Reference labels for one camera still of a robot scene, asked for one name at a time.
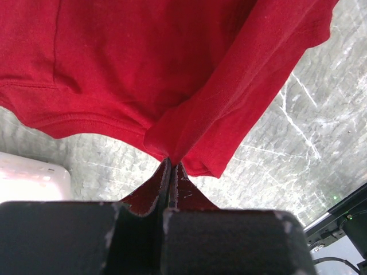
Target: marble surface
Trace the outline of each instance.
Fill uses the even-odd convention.
[[[308,50],[220,179],[193,178],[223,208],[275,208],[303,224],[367,182],[367,0],[341,0],[331,39]],[[0,151],[64,166],[74,198],[117,200],[158,162],[119,140],[55,140],[0,108]]]

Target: red shirt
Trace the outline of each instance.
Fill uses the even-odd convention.
[[[3,0],[0,105],[219,177],[337,0]]]

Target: garment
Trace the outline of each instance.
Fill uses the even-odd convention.
[[[3,0],[0,105],[219,177],[337,0]]]

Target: white plastic device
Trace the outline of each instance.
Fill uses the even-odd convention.
[[[0,152],[0,203],[71,199],[71,178],[64,167]]]

